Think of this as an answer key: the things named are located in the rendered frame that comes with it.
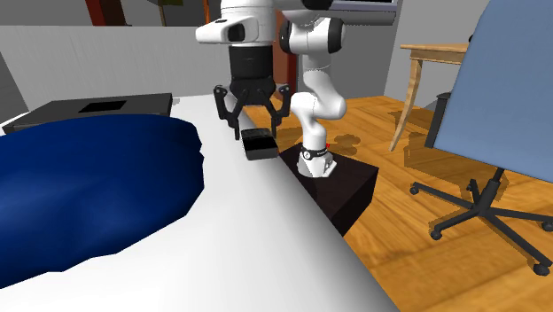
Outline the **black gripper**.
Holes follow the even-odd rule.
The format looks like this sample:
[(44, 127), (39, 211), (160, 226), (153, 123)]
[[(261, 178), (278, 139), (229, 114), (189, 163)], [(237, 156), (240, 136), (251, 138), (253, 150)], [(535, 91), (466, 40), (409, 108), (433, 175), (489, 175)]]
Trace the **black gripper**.
[(234, 130), (235, 139), (240, 138), (238, 116), (245, 104), (263, 105), (271, 119), (271, 134), (277, 137), (277, 127), (282, 119), (290, 115), (291, 88), (288, 84), (278, 88), (283, 97), (283, 103), (277, 110), (270, 96), (276, 90), (273, 77), (273, 49), (271, 45), (262, 46), (230, 46), (230, 92), (237, 102), (232, 111), (226, 107), (225, 98), (228, 91), (222, 85), (214, 87), (214, 99), (220, 120), (226, 120)]

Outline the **small black box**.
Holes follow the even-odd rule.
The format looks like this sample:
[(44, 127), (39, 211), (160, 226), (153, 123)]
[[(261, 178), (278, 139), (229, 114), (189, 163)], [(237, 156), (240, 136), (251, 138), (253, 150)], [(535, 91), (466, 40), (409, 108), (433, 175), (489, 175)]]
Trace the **small black box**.
[(243, 129), (241, 136), (248, 160), (273, 159), (278, 156), (277, 142), (269, 129)]

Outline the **dark robot stand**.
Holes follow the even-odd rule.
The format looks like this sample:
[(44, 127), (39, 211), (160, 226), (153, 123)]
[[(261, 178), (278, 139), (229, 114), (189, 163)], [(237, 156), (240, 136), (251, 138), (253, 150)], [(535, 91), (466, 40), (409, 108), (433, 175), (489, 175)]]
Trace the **dark robot stand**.
[(301, 144), (296, 144), (279, 156), (344, 237), (372, 201), (378, 168), (335, 154), (337, 167), (329, 177), (305, 177), (297, 169), (300, 148)]

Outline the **white bed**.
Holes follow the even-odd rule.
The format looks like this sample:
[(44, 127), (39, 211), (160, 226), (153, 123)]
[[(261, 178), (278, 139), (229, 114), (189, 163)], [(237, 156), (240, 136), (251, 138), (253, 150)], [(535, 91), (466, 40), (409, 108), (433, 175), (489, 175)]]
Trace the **white bed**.
[(210, 95), (178, 97), (205, 188), (114, 255), (0, 290), (0, 312), (399, 312), (280, 159), (250, 161)]

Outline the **dark blue pillow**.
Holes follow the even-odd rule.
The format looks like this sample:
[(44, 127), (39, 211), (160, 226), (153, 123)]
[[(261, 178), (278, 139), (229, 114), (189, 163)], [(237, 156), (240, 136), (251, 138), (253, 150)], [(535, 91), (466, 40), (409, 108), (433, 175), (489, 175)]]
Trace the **dark blue pillow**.
[(184, 217), (204, 188), (196, 127), (153, 114), (0, 136), (0, 289), (116, 254)]

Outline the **light wooden table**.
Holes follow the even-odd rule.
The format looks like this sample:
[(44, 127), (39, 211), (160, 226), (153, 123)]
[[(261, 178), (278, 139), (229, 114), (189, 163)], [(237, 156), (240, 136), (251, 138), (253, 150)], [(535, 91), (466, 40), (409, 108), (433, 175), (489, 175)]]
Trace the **light wooden table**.
[(409, 51), (409, 85), (400, 119), (388, 147), (389, 152), (394, 151), (407, 125), (408, 118), (415, 104), (424, 62), (461, 65), (468, 46), (468, 43), (421, 43), (402, 44), (400, 46), (401, 49)]

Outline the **flat black box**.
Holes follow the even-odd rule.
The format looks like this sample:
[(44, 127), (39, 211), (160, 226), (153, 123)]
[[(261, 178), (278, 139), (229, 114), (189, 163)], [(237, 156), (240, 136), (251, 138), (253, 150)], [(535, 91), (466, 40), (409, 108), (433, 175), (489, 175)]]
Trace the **flat black box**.
[(5, 134), (10, 134), (47, 122), (99, 115), (156, 114), (169, 116), (172, 104), (171, 93), (54, 100), (10, 121), (2, 126), (2, 129)]

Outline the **blue office chair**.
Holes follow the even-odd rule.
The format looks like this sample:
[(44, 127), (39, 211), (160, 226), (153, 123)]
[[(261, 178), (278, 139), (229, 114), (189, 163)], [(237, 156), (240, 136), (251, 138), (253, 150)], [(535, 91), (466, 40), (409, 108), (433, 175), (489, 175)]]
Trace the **blue office chair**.
[(546, 276), (553, 261), (506, 225), (503, 217), (539, 222), (553, 216), (493, 207), (504, 171), (553, 183), (553, 0), (489, 0), (475, 28), (453, 89), (438, 96), (425, 145), (496, 168), (483, 189), (471, 180), (471, 201), (421, 183), (464, 211), (433, 226), (434, 240), (458, 223), (482, 217), (535, 259)]

